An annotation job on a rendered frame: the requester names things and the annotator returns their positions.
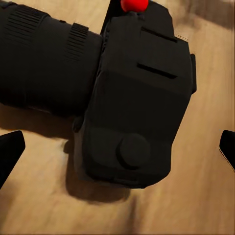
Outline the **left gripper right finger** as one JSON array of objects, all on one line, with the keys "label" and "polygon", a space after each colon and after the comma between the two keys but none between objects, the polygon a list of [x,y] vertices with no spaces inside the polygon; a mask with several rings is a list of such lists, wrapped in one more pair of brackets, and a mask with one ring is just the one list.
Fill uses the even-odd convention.
[{"label": "left gripper right finger", "polygon": [[219,147],[235,170],[235,132],[224,130]]}]

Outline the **digital camera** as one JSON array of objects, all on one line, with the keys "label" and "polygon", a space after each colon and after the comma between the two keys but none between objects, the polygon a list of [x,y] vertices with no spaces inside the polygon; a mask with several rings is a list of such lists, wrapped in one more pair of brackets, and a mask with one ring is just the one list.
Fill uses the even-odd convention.
[{"label": "digital camera", "polygon": [[84,182],[146,188],[171,171],[196,58],[153,0],[110,0],[100,34],[0,0],[0,102],[74,117]]}]

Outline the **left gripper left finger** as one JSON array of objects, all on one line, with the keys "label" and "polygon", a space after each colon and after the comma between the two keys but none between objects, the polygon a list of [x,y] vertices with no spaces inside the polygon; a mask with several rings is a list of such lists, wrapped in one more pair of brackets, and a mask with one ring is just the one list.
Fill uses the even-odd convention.
[{"label": "left gripper left finger", "polygon": [[0,136],[0,189],[25,150],[21,130]]}]

